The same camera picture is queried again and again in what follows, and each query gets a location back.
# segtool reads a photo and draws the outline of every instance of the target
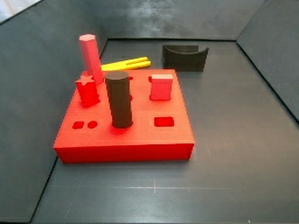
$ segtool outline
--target dark cylinder peg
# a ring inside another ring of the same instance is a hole
[[[108,72],[106,75],[106,83],[112,126],[118,129],[128,128],[134,122],[127,72]]]

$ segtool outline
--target metal enclosure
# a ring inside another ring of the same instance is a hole
[[[42,1],[0,26],[0,221],[34,216],[52,143],[84,69],[79,36],[107,38],[82,1]]]
[[[267,1],[238,43],[299,120],[299,2]]]
[[[88,1],[114,39],[235,40],[265,0]]]

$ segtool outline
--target red board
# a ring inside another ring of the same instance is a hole
[[[106,83],[98,85],[100,102],[84,108],[78,90],[54,144],[63,163],[187,160],[194,136],[174,70],[130,70],[134,124],[112,126]],[[151,101],[151,75],[172,74],[172,99]]]

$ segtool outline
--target red base block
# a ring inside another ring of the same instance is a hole
[[[130,70],[134,124],[112,126],[106,83],[98,85],[100,102],[83,108],[78,90],[54,144],[63,163],[187,160],[194,136],[174,70]],[[152,74],[172,74],[172,99],[151,101]]]

